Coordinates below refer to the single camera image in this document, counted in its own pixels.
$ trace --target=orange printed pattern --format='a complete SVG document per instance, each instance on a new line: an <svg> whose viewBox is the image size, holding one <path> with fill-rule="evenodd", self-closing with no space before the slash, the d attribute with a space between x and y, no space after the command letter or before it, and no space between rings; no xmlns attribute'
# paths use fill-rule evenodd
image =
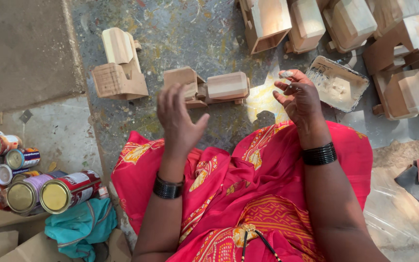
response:
<svg viewBox="0 0 419 262"><path fill-rule="evenodd" d="M268 127L264 127L259 129L258 131L255 131L255 138L250 144L250 148L243 154L242 159L252 163L255 166L255 170L258 170L262 164L260 156L261 149L263 149L268 144L273 135L279 132L279 130L281 130L282 128L285 128L291 124L292 121L289 120Z"/></svg>
<svg viewBox="0 0 419 262"><path fill-rule="evenodd" d="M307 211L277 195L252 200L241 215L240 224L253 224L261 232L279 231L304 254L304 261L325 261L313 239Z"/></svg>
<svg viewBox="0 0 419 262"><path fill-rule="evenodd" d="M196 165L195 176L196 179L193 182L192 186L189 189L189 192L194 191L197 187L199 187L205 179L218 167L218 158L214 156L214 158L210 161L200 161Z"/></svg>
<svg viewBox="0 0 419 262"><path fill-rule="evenodd" d="M185 240L185 238L195 228L196 224L198 224L198 222L201 219L201 216L205 212L213 197L214 195L210 196L210 198L208 198L208 200L206 200L203 203L203 205L201 205L201 207L197 208L192 214L190 214L190 217L188 217L184 222L182 222L181 237L179 238L179 244Z"/></svg>
<svg viewBox="0 0 419 262"><path fill-rule="evenodd" d="M162 146L164 146L164 139L150 141L143 145L134 142L127 142L119 155L119 161L117 162L114 170L123 162L137 164L138 159L143 156L148 149L156 150Z"/></svg>

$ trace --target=wooden toy part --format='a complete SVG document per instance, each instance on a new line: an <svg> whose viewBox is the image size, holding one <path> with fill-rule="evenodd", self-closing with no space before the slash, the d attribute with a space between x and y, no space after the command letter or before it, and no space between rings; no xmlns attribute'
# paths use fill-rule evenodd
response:
<svg viewBox="0 0 419 262"><path fill-rule="evenodd" d="M198 92L198 82L196 72L186 66L183 68L177 68L167 70L164 72L164 88L169 88L174 83L182 85L189 85L187 91L185 91L185 101L195 100L196 93Z"/></svg>
<svg viewBox="0 0 419 262"><path fill-rule="evenodd" d="M395 119L419 114L419 69L394 74L384 91L389 114Z"/></svg>
<svg viewBox="0 0 419 262"><path fill-rule="evenodd" d="M324 8L329 4L329 0L316 0L319 11L322 12Z"/></svg>
<svg viewBox="0 0 419 262"><path fill-rule="evenodd" d="M133 56L133 49L127 33L117 27L106 29L102 32L104 50L108 63L129 63Z"/></svg>
<svg viewBox="0 0 419 262"><path fill-rule="evenodd" d="M373 75L393 65L395 47L400 45L411 52L404 57L404 66L419 61L419 15L404 18L363 52L368 73Z"/></svg>
<svg viewBox="0 0 419 262"><path fill-rule="evenodd" d="M247 76L243 72L208 77L209 98L242 98L247 95L247 93Z"/></svg>
<svg viewBox="0 0 419 262"><path fill-rule="evenodd" d="M297 0L292 3L290 18L292 20L292 29L288 33L290 49L295 54L315 49L326 32L316 0Z"/></svg>
<svg viewBox="0 0 419 262"><path fill-rule="evenodd" d="M402 19L419 15L419 0L382 0L375 4L373 16L378 25L373 33L375 39L389 32Z"/></svg>
<svg viewBox="0 0 419 262"><path fill-rule="evenodd" d="M92 76L99 98L131 100L148 96L145 77L136 68L128 78L120 65L109 63L95 67Z"/></svg>
<svg viewBox="0 0 419 262"><path fill-rule="evenodd" d="M292 28L285 0L239 0L250 54L276 47Z"/></svg>
<svg viewBox="0 0 419 262"><path fill-rule="evenodd" d="M334 7L332 29L344 49L361 45L377 24L364 0L341 0Z"/></svg>

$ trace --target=finger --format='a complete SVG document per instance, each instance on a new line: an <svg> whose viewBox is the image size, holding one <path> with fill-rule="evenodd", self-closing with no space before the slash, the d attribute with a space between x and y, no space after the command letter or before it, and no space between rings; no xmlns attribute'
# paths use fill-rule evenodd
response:
<svg viewBox="0 0 419 262"><path fill-rule="evenodd" d="M174 94L174 110L181 110L182 107L185 108L185 91L187 90L188 85L181 85L178 87L177 92Z"/></svg>
<svg viewBox="0 0 419 262"><path fill-rule="evenodd" d="M179 90L179 87L182 85L179 83L174 83L172 86L169 87L166 93L166 102L164 103L166 106L166 110L174 110L174 95Z"/></svg>
<svg viewBox="0 0 419 262"><path fill-rule="evenodd" d="M298 92L304 92L310 86L304 83L291 83L289 87L284 91L284 95L290 96Z"/></svg>
<svg viewBox="0 0 419 262"><path fill-rule="evenodd" d="M274 86L281 89L282 91L285 91L287 89L287 87L289 86L288 84L285 84L281 81L275 81L274 82Z"/></svg>
<svg viewBox="0 0 419 262"><path fill-rule="evenodd" d="M209 119L209 114L205 113L202 117L200 117L200 119L195 123L195 126L200 130L203 131L206 129L206 127L208 126L208 119Z"/></svg>
<svg viewBox="0 0 419 262"><path fill-rule="evenodd" d="M167 94L167 90L164 87L161 89L161 91L158 94L158 115L163 114L166 110L166 105L165 105L165 101L166 101L166 94Z"/></svg>
<svg viewBox="0 0 419 262"><path fill-rule="evenodd" d="M292 78L295 82L310 84L311 81L308 79L308 77L300 70L298 69L290 69L288 70L288 77Z"/></svg>
<svg viewBox="0 0 419 262"><path fill-rule="evenodd" d="M280 104L282 104L282 105L284 105L284 102L287 100L287 98L285 98L285 96L283 96L283 95L281 95L279 92L277 92L277 91L273 91L272 92L272 95L274 96L274 98L276 98L276 100L280 103Z"/></svg>

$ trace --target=concrete floor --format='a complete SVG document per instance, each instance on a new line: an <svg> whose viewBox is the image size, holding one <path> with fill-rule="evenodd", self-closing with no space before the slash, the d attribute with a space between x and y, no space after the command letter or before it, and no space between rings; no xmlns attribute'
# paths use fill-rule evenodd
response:
<svg viewBox="0 0 419 262"><path fill-rule="evenodd" d="M284 54L282 46L286 38L277 48L250 56L242 21L233 1L0 1L0 72L3 73L0 94L5 94L0 98L0 111L4 112L0 129L25 135L30 146L43 147L46 158L40 168L57 162L59 168L68 171L84 167L102 169L103 182L110 186L120 227L133 248L137 236L117 203L109 174L130 131L136 130L148 139L162 137L155 114L155 96L163 84L165 70L189 65L205 79L234 71L247 74L251 90L246 104L222 103L190 111L192 119L205 112L211 115L209 127L197 147L216 146L231 152L252 131L287 119L271 98L280 69L305 71L318 55L342 64L349 59L344 54L326 53L324 46L330 41L327 33L317 50L301 55ZM142 43L138 58L149 97L123 101L96 96L90 70L107 63L101 32L110 27L126 30ZM360 56L354 69L367 74ZM87 92L87 97L57 99L82 91ZM371 108L376 104L379 98L371 81L354 112L344 114L323 104L323 113L327 120L354 127L369 137L372 147L378 148L374 150L376 168L418 158L419 141L404 144L397 141L419 139L419 116L388 121L373 116ZM24 130L18 117L27 108L34 116ZM381 148L391 142L391 146ZM384 173L373 170L373 179L381 179L386 176ZM372 205L367 204L366 211L371 214L385 211L390 206L386 197L370 195ZM390 220L403 214L395 212L393 216ZM377 225L372 217L367 217L367 222ZM411 241L402 243L398 237L385 238L382 234L386 233L378 230L372 234L373 240L392 261L417 261L405 260L405 255L418 252L419 245Z"/></svg>

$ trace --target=yellow paint stain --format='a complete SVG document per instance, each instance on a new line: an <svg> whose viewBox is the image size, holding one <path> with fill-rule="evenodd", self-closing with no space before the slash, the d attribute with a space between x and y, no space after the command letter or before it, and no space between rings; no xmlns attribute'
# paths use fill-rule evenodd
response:
<svg viewBox="0 0 419 262"><path fill-rule="evenodd" d="M223 38L221 41L221 55L224 54L224 51L226 50L226 39Z"/></svg>
<svg viewBox="0 0 419 262"><path fill-rule="evenodd" d="M289 119L284 107L272 95L273 90L282 92L274 86L274 81L275 79L269 75L265 84L250 89L250 96L247 98L247 113L251 122L254 122L257 115L265 110L274 114L276 123Z"/></svg>
<svg viewBox="0 0 419 262"><path fill-rule="evenodd" d="M134 19L129 18L129 26L127 27L127 32L134 33L137 30L138 26L135 25Z"/></svg>
<svg viewBox="0 0 419 262"><path fill-rule="evenodd" d="M151 69L151 72L153 72L153 74L156 74L156 70L155 70L154 66L151 66L150 69Z"/></svg>

